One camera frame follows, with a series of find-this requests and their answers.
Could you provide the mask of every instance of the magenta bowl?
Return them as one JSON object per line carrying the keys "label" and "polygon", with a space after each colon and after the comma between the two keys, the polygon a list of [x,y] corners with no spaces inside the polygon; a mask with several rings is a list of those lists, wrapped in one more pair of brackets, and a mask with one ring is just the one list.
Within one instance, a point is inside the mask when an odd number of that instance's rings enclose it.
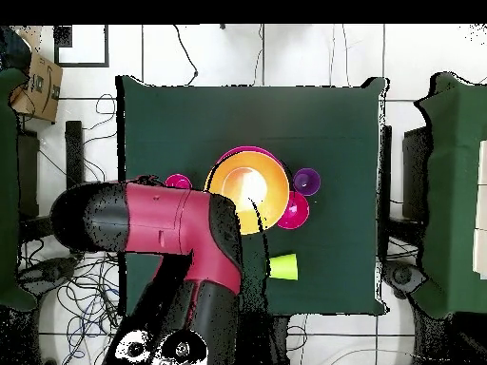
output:
{"label": "magenta bowl", "polygon": [[242,151],[254,151],[254,152],[260,152],[262,154],[265,154],[267,157],[270,157],[272,158],[273,160],[275,160],[280,166],[282,166],[282,163],[281,161],[279,161],[276,157],[274,157],[269,151],[263,149],[263,148],[260,148],[260,147],[256,147],[255,145],[240,145],[238,147],[235,147],[235,148],[232,148],[231,150],[229,151],[226,151],[222,157],[220,157],[220,159],[217,161],[217,163],[219,163],[223,158],[225,157],[228,157],[229,155],[232,155],[232,154],[236,154],[238,152],[242,152]]}

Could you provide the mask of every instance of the dark green tablecloth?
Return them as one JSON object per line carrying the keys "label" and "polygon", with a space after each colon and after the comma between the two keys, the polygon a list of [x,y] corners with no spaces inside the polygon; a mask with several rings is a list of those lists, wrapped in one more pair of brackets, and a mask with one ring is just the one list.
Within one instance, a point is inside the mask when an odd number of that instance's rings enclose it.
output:
{"label": "dark green tablecloth", "polygon": [[0,304],[19,311],[37,306],[33,295],[18,287],[19,182],[17,163],[17,121],[9,106],[11,92],[27,80],[20,70],[0,71]]}
{"label": "dark green tablecloth", "polygon": [[[375,299],[376,177],[383,79],[364,88],[155,87],[123,78],[127,178],[184,173],[203,189],[237,145],[268,149],[292,172],[313,167],[321,189],[299,229],[266,231],[270,256],[296,253],[299,280],[268,279],[268,311],[380,314]],[[243,293],[265,276],[263,237],[243,237]],[[127,256],[130,313],[159,260]]]}
{"label": "dark green tablecloth", "polygon": [[433,77],[417,105],[431,127],[429,222],[422,267],[429,280],[413,298],[430,317],[487,313],[487,280],[473,271],[480,142],[487,140],[487,87],[463,84],[451,73]]}

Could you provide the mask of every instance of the orange bowl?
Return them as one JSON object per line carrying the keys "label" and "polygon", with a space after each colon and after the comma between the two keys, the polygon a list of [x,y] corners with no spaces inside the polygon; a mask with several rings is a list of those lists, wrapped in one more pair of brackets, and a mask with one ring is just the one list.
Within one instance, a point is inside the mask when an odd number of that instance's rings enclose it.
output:
{"label": "orange bowl", "polygon": [[255,211],[263,229],[274,225],[289,200],[289,181],[274,159],[255,151],[242,151],[221,162],[206,178],[205,190],[231,199],[236,206],[242,235],[259,232]]}

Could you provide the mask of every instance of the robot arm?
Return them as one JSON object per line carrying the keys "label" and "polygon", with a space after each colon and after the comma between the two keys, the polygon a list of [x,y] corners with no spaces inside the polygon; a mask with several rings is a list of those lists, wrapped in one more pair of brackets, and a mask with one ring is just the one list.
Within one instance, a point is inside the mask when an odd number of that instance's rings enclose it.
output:
{"label": "robot arm", "polygon": [[[242,275],[232,201],[159,183],[85,183],[58,198],[51,220],[56,238],[74,250],[163,256],[106,363],[232,365]],[[172,284],[176,292],[162,291],[178,273],[185,276]]]}

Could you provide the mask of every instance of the magenta cup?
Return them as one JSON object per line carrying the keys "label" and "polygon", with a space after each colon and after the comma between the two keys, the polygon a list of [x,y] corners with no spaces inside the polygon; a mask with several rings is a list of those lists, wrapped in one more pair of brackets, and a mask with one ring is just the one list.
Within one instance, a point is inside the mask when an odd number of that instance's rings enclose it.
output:
{"label": "magenta cup", "polygon": [[278,221],[278,226],[283,229],[296,229],[301,227],[308,217],[309,204],[306,197],[301,193],[290,191],[289,202]]}
{"label": "magenta cup", "polygon": [[179,187],[180,189],[191,188],[191,182],[185,175],[182,174],[171,175],[166,179],[164,184],[169,187]]}

